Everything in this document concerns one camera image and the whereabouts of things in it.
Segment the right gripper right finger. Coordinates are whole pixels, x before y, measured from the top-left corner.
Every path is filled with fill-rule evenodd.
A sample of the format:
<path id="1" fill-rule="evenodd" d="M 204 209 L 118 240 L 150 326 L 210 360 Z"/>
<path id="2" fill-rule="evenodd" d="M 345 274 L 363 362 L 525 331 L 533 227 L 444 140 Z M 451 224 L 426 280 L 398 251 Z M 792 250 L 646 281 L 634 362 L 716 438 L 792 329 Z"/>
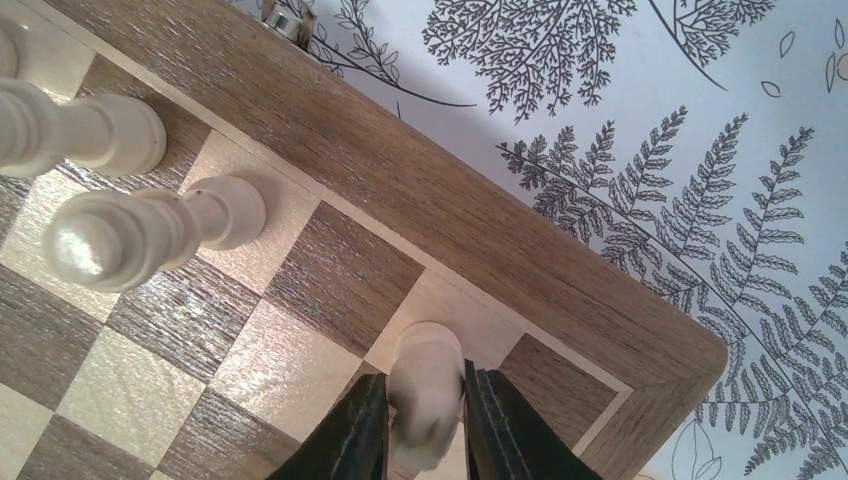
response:
<path id="1" fill-rule="evenodd" d="M 501 371 L 469 359 L 464 369 L 468 478 L 600 480 Z"/>

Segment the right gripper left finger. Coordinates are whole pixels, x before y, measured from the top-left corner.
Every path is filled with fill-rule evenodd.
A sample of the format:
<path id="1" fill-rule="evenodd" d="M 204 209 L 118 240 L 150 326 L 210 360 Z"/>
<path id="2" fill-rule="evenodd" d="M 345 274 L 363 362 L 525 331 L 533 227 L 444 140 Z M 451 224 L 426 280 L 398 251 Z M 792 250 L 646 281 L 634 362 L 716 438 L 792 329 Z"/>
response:
<path id="1" fill-rule="evenodd" d="M 384 373 L 360 376 L 267 479 L 385 479 L 389 450 L 386 380 Z"/>

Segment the light wooden rook piece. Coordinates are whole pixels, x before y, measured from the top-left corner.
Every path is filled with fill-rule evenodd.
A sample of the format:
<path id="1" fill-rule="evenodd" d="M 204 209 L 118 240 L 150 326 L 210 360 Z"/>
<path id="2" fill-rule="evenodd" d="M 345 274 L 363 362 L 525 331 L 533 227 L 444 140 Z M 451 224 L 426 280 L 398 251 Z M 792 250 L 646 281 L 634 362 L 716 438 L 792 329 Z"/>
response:
<path id="1" fill-rule="evenodd" d="M 430 321 L 407 327 L 395 346 L 387 394 L 395 408 L 391 461 L 411 472 L 436 469 L 463 410 L 464 356 L 455 333 Z"/>

